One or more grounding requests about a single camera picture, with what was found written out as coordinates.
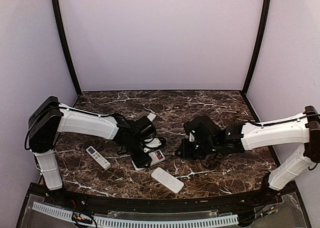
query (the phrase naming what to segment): white remote control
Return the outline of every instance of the white remote control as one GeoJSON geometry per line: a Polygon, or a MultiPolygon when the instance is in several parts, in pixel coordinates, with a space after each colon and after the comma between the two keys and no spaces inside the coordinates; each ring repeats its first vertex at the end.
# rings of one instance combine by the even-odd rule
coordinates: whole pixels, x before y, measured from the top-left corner
{"type": "MultiPolygon", "coordinates": [[[[155,152],[150,152],[149,156],[152,159],[150,166],[153,166],[153,165],[155,165],[155,164],[157,164],[159,162],[162,162],[162,161],[164,161],[166,159],[161,150],[156,150],[155,152]]],[[[136,165],[135,165],[135,163],[133,161],[132,161],[132,164],[133,164],[133,167],[134,167],[134,169],[136,171],[142,171],[142,170],[145,169],[145,168],[136,167],[136,165]]]]}
{"type": "Polygon", "coordinates": [[[88,147],[86,149],[86,152],[88,152],[90,154],[90,156],[93,157],[93,159],[95,159],[100,166],[103,167],[103,169],[107,170],[111,167],[110,162],[108,162],[106,160],[106,158],[104,158],[99,152],[97,152],[97,150],[95,148],[93,148],[92,146],[88,147]]]}
{"type": "Polygon", "coordinates": [[[154,172],[151,173],[151,177],[175,194],[178,194],[185,185],[182,181],[170,175],[160,167],[156,168],[154,172]]]}

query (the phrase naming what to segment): brown marble surface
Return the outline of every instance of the brown marble surface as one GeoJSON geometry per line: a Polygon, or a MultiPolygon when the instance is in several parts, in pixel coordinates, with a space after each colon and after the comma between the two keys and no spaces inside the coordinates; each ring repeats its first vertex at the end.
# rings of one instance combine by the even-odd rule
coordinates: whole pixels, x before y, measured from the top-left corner
{"type": "Polygon", "coordinates": [[[150,112],[157,115],[154,125],[159,136],[167,139],[163,148],[166,160],[144,171],[135,171],[129,155],[117,156],[112,141],[82,134],[61,134],[55,156],[65,187],[70,191],[118,198],[182,199],[221,196],[260,187],[262,177],[276,165],[268,148],[242,154],[208,156],[187,161],[174,156],[185,137],[183,124],[198,115],[208,115],[225,128],[253,119],[236,91],[121,91],[85,92],[76,108],[100,114],[120,113],[136,120],[150,112]],[[111,168],[103,168],[86,152],[95,147],[111,168]],[[175,195],[151,178],[162,167],[184,182],[175,195]]]}

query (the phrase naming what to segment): dark marble tabletop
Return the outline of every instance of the dark marble tabletop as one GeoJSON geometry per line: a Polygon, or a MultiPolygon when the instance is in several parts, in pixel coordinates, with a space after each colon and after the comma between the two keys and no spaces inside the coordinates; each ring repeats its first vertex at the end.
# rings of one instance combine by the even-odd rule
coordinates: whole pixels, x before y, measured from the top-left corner
{"type": "Polygon", "coordinates": [[[198,115],[208,115],[222,128],[253,119],[236,91],[121,91],[85,92],[76,108],[100,114],[120,113],[128,119],[156,114],[154,125],[167,139],[165,161],[144,171],[135,171],[129,155],[117,156],[112,141],[82,134],[61,134],[55,156],[67,190],[118,198],[182,199],[221,196],[257,190],[262,177],[276,165],[267,147],[229,156],[207,156],[203,162],[174,156],[186,137],[183,124],[198,115]],[[95,147],[111,163],[105,171],[86,148],[95,147]],[[151,178],[156,167],[184,182],[175,195],[151,178]]]}

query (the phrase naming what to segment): black pole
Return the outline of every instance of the black pole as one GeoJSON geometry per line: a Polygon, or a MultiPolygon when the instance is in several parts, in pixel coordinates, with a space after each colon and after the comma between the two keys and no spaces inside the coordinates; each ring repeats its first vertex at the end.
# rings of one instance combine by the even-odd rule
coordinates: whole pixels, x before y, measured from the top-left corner
{"type": "Polygon", "coordinates": [[[257,60],[258,60],[258,56],[259,56],[259,52],[260,52],[260,48],[261,48],[261,44],[262,44],[262,39],[264,37],[263,34],[264,34],[265,28],[266,28],[270,0],[263,0],[263,1],[264,2],[262,5],[262,12],[261,12],[261,17],[260,17],[259,29],[258,29],[258,33],[256,35],[255,46],[253,49],[254,51],[252,53],[252,58],[251,58],[250,66],[248,69],[248,73],[245,78],[245,82],[244,82],[245,84],[242,89],[242,92],[244,95],[246,95],[249,90],[250,83],[251,83],[252,77],[255,72],[255,66],[257,64],[257,60]]]}
{"type": "Polygon", "coordinates": [[[82,91],[80,88],[80,84],[76,75],[76,71],[75,71],[75,67],[74,64],[72,63],[72,59],[71,59],[71,55],[70,55],[70,51],[69,51],[69,46],[67,43],[67,37],[66,37],[66,33],[65,33],[65,29],[64,29],[64,24],[62,21],[62,17],[61,17],[61,11],[60,11],[60,6],[59,6],[59,0],[52,0],[52,6],[53,6],[53,11],[54,11],[54,16],[55,16],[55,22],[56,22],[56,27],[58,28],[58,33],[59,33],[59,37],[60,37],[60,42],[61,42],[61,46],[63,49],[63,53],[64,53],[64,57],[65,57],[65,61],[66,64],[68,66],[68,70],[72,79],[72,83],[73,86],[75,88],[75,91],[77,93],[77,95],[81,95],[82,91]]]}

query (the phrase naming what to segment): robotic arm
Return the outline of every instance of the robotic arm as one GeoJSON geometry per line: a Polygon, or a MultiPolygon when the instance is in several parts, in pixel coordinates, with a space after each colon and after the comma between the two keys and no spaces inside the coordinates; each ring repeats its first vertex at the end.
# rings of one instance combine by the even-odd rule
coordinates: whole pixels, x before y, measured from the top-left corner
{"type": "Polygon", "coordinates": [[[183,139],[175,155],[185,159],[203,159],[206,155],[242,153],[257,147],[300,143],[297,150],[262,183],[265,193],[277,193],[307,167],[320,162],[320,119],[314,107],[304,113],[264,122],[220,129],[208,116],[199,116],[184,124],[189,139],[183,139]]]}
{"type": "Polygon", "coordinates": [[[149,114],[137,121],[120,114],[101,115],[74,109],[49,97],[29,118],[24,147],[35,155],[49,190],[62,188],[54,147],[60,132],[74,132],[103,137],[125,148],[138,168],[151,164],[148,152],[163,147],[165,139],[156,138],[152,124],[156,116],[149,114]]]}

